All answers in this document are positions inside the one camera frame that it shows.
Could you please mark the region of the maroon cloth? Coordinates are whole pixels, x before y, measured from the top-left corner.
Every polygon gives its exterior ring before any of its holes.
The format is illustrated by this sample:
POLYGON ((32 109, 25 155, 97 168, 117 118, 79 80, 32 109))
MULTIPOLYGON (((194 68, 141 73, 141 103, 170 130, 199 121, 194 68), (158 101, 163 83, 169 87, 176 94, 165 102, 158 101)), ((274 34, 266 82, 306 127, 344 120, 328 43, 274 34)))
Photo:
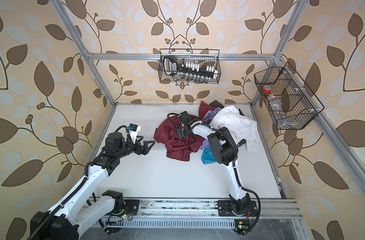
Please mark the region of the maroon cloth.
POLYGON ((178 114, 167 116, 154 133, 154 140, 164 144, 166 156, 170 159, 188 162, 190 154, 209 147, 208 141, 198 135, 179 138, 177 129, 181 127, 178 114))

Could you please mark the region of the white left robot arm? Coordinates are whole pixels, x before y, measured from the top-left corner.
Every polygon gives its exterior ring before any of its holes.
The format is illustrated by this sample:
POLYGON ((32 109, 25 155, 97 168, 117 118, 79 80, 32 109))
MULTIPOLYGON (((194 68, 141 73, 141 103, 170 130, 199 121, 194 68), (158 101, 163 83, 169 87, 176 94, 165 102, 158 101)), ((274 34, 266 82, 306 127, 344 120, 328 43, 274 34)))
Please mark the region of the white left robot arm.
POLYGON ((105 191, 91 203, 95 190, 113 173, 120 160, 130 154, 147 155, 155 141, 144 141, 142 136, 127 136, 120 132, 108 135, 99 155, 86 164, 83 177, 53 207, 37 212, 30 221, 30 240, 78 240, 95 223, 102 222, 105 215, 121 220, 136 213, 139 202, 126 203, 121 192, 105 191))

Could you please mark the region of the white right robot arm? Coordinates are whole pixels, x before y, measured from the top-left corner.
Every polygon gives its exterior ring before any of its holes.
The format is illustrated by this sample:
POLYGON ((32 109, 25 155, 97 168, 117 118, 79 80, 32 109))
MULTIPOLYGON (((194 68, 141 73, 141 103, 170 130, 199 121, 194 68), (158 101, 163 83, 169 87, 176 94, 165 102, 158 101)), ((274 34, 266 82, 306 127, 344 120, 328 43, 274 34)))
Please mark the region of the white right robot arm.
POLYGON ((191 118, 186 111, 180 114, 169 113, 167 119, 177 127, 176 131, 180 139, 199 135, 208 140, 212 156, 226 169, 230 212, 233 216, 246 218, 241 224, 235 225, 235 232, 238 235, 246 236, 260 218, 261 201, 255 191, 245 188, 241 183, 236 164, 238 147, 228 128, 216 129, 200 120, 191 118))

